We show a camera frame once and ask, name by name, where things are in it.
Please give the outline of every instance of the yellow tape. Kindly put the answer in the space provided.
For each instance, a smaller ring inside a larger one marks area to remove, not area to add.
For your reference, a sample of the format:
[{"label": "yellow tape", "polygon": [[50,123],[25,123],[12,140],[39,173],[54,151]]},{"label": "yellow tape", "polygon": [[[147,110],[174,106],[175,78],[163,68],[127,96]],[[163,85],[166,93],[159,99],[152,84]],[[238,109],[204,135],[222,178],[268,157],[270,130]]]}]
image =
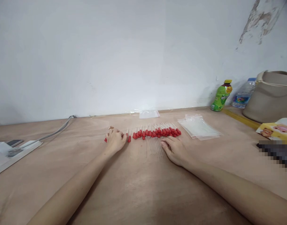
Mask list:
[{"label": "yellow tape", "polygon": [[242,122],[243,124],[253,128],[254,130],[257,130],[257,128],[261,125],[261,123],[255,122],[253,120],[250,120],[244,116],[241,116],[239,114],[236,114],[234,112],[231,112],[228,109],[223,109],[222,112],[224,112],[226,115],[232,117],[233,119],[238,120],[239,122]]}]

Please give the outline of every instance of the green beverage bottle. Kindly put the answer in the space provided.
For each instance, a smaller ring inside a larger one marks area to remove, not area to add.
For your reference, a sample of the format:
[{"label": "green beverage bottle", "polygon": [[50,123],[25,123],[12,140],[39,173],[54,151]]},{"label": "green beverage bottle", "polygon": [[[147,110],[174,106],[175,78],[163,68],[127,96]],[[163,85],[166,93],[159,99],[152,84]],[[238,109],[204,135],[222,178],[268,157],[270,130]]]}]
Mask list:
[{"label": "green beverage bottle", "polygon": [[225,102],[232,91],[231,82],[232,80],[225,80],[224,84],[218,88],[215,100],[211,105],[212,111],[220,112],[224,108]]}]

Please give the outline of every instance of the clear plastic bag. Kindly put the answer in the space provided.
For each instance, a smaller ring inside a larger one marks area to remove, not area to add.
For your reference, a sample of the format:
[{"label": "clear plastic bag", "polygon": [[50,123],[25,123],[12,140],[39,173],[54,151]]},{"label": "clear plastic bag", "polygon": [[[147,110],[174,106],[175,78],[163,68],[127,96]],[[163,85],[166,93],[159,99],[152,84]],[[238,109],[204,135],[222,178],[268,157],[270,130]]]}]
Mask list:
[{"label": "clear plastic bag", "polygon": [[218,138],[223,135],[208,125],[204,121],[203,116],[199,114],[194,116],[185,115],[185,118],[178,120],[178,123],[187,131],[192,139],[198,138],[199,140],[203,141],[212,138]]},{"label": "clear plastic bag", "polygon": [[158,110],[144,110],[139,113],[139,119],[160,117]]}]

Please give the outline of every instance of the bottle label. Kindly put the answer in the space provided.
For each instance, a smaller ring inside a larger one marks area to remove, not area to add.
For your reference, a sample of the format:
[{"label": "bottle label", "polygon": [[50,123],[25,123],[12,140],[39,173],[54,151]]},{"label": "bottle label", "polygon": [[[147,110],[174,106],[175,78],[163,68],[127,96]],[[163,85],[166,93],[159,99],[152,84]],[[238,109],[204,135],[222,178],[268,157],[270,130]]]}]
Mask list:
[{"label": "bottle label", "polygon": [[232,87],[220,86],[216,92],[215,100],[213,104],[211,105],[211,109],[217,112],[221,111],[231,91],[232,91]]},{"label": "bottle label", "polygon": [[227,93],[227,94],[230,94],[231,91],[232,91],[232,87],[226,87],[226,93]]},{"label": "bottle label", "polygon": [[250,99],[250,97],[243,97],[243,96],[240,96],[240,95],[235,95],[233,101],[235,103],[239,103],[239,104],[247,104],[249,99]]}]

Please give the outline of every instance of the beige bag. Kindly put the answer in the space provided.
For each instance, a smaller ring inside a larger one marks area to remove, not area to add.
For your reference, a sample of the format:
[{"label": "beige bag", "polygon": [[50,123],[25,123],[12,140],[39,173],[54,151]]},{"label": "beige bag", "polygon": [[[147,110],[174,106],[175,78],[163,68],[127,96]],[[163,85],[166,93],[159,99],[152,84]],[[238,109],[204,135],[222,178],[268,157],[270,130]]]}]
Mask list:
[{"label": "beige bag", "polygon": [[287,72],[261,72],[256,84],[243,115],[259,123],[287,118]]}]

